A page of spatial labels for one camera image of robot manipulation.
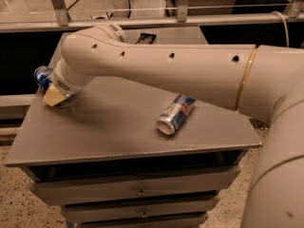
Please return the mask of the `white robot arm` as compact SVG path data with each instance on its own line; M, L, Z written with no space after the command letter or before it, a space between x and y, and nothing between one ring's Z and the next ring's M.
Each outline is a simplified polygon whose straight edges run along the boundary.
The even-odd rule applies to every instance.
M57 105L97 76L153 86L269 124L241 228L304 228L304 49L129 44L102 24L68 35L44 97Z

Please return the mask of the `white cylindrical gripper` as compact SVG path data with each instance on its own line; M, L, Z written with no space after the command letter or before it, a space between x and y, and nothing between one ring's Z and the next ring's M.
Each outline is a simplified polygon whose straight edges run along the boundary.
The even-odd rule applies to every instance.
M47 89L43 102L49 106L55 106L72 95L78 94L93 79L94 76L77 72L64 59L60 59L52 71L53 84Z

